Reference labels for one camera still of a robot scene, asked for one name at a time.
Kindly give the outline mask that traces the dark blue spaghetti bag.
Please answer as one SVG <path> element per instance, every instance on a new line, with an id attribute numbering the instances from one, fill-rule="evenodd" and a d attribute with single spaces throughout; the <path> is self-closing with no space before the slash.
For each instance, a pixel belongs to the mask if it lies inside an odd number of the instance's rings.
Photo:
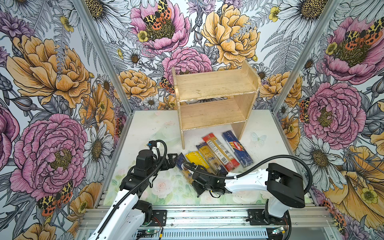
<path id="1" fill-rule="evenodd" d="M 187 160 L 186 160 L 185 156 L 183 155 L 183 153 L 180 153 L 176 159 L 176 166 L 181 171 L 181 173 L 184 175 L 184 177 L 189 182 L 189 184 L 192 184 L 194 182 L 194 180 L 192 178 L 193 173 L 184 166 L 184 163 L 186 163 L 186 162 L 187 162 Z"/>

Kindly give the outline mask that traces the blue gold spaghetti bag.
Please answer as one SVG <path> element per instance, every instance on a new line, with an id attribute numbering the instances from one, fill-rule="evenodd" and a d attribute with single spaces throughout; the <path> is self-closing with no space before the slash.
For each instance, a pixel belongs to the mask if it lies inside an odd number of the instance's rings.
<path id="1" fill-rule="evenodd" d="M 199 153 L 211 167 L 212 172 L 217 176 L 226 176 L 228 174 L 224 165 L 217 158 L 215 153 L 211 150 L 207 143 L 196 145 Z"/>

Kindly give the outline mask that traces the yellow spaghetti bag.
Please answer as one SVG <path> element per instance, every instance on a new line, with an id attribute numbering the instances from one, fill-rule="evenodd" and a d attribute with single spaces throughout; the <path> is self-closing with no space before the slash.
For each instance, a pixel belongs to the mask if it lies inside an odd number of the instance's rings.
<path id="1" fill-rule="evenodd" d="M 206 160 L 201 156 L 199 151 L 189 152 L 186 154 L 186 158 L 190 163 L 203 166 L 209 173 L 212 173 L 212 169 Z"/>

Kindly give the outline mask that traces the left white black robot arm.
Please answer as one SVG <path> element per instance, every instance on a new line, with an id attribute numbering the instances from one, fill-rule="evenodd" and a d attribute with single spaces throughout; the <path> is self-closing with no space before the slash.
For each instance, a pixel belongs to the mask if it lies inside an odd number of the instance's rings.
<path id="1" fill-rule="evenodd" d="M 150 178 L 160 171 L 176 166 L 177 154 L 155 154 L 152 150 L 139 151 L 136 164 L 123 178 L 120 190 L 90 240 L 132 240 L 138 228 L 149 224 L 153 218 L 153 205 L 140 200 L 144 191 L 152 185 Z"/>

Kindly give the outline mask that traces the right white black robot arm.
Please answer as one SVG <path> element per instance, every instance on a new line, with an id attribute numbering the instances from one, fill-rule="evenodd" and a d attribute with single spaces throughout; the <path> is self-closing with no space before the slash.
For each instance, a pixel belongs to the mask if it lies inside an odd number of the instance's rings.
<path id="1" fill-rule="evenodd" d="M 264 191 L 271 195 L 265 208 L 259 213 L 250 213 L 248 221 L 251 225 L 278 225 L 288 222 L 291 209 L 303 209 L 305 189 L 303 178 L 279 164 L 270 163 L 266 169 L 249 172 L 244 176 L 229 173 L 226 176 L 210 174 L 203 166 L 184 163 L 183 167 L 193 172 L 193 180 L 198 185 L 221 197 L 238 192 Z"/>

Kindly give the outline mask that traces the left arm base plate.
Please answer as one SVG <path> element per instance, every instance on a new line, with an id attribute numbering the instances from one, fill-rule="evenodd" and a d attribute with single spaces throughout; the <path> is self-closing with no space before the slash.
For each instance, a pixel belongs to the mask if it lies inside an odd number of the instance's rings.
<path id="1" fill-rule="evenodd" d="M 153 210 L 152 216 L 148 222 L 144 223 L 144 227 L 165 227 L 167 223 L 167 210 Z"/>

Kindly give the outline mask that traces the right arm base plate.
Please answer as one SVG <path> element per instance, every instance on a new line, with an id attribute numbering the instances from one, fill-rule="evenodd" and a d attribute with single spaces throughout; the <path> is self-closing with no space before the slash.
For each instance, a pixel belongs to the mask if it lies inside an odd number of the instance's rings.
<path id="1" fill-rule="evenodd" d="M 289 212 L 286 212 L 282 218 L 270 216 L 266 210 L 262 209 L 249 209 L 247 213 L 246 222 L 251 226 L 287 226 L 290 221 Z"/>

